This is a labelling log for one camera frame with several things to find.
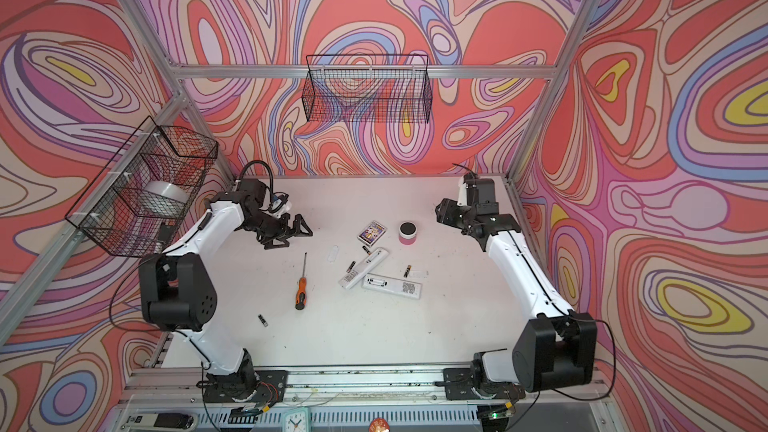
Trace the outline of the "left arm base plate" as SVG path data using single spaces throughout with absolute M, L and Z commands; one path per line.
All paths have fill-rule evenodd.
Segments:
M 205 374 L 196 386 L 202 391 L 206 403 L 274 405 L 283 401 L 287 379 L 287 370 L 257 370 L 253 378 L 238 374 Z

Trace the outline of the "white remote with coloured buttons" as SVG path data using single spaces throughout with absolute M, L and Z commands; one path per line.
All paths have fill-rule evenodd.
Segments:
M 357 262 L 339 281 L 338 284 L 345 290 L 349 290 L 358 284 L 368 273 L 375 270 L 388 256 L 389 251 L 384 248 L 376 248 L 365 259 Z

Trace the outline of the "white remote control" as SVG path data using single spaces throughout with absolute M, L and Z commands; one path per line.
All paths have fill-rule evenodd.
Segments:
M 422 292 L 422 285 L 420 283 L 376 274 L 367 274 L 363 278 L 361 286 L 363 289 L 414 300 L 419 300 Z

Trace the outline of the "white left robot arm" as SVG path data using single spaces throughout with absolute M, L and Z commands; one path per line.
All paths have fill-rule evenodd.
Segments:
M 301 215 L 291 215 L 288 193 L 274 192 L 258 179 L 239 179 L 234 190 L 214 196 L 181 239 L 142 260 L 141 311 L 147 323 L 181 336 L 195 349 L 208 380 L 253 388 L 258 375 L 247 349 L 225 327 L 209 324 L 218 296 L 206 265 L 236 231 L 255 234 L 266 250 L 313 235 Z

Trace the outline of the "white battery cover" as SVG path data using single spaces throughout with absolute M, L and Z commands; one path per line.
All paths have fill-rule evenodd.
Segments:
M 429 272 L 426 270 L 413 270 L 410 272 L 409 277 L 413 280 L 425 279 L 429 276 Z
M 331 250 L 330 250 L 330 252 L 329 252 L 329 254 L 328 254 L 328 256 L 327 256 L 327 261 L 328 261 L 329 263 L 333 263 L 333 262 L 335 262 L 335 261 L 336 261 L 336 259 L 337 259 L 337 257 L 338 257 L 338 253 L 339 253 L 339 246 L 338 246 L 338 245 L 334 245 L 334 246 L 331 248 Z

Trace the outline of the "orange handled screwdriver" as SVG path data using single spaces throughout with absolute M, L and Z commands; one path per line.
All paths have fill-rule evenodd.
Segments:
M 306 302 L 307 302 L 306 267 L 307 267 L 307 253 L 304 253 L 303 262 L 302 262 L 302 274 L 298 281 L 298 287 L 295 295 L 295 305 L 294 305 L 294 308 L 299 311 L 303 310 L 306 307 Z

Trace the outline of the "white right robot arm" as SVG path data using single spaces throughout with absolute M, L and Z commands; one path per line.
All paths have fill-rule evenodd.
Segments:
M 438 223 L 474 239 L 487 253 L 525 320 L 512 348 L 474 355 L 474 387 L 516 384 L 527 392 L 540 392 L 590 383 L 598 339 L 596 320 L 576 312 L 552 285 L 533 257 L 520 224 L 500 212 L 495 182 L 466 173 L 459 183 L 459 198 L 443 199 L 435 214 Z

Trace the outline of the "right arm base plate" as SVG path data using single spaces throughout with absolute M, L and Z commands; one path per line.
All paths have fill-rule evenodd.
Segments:
M 444 368 L 435 385 L 444 390 L 449 401 L 524 399 L 527 392 L 516 383 L 494 382 L 472 367 Z

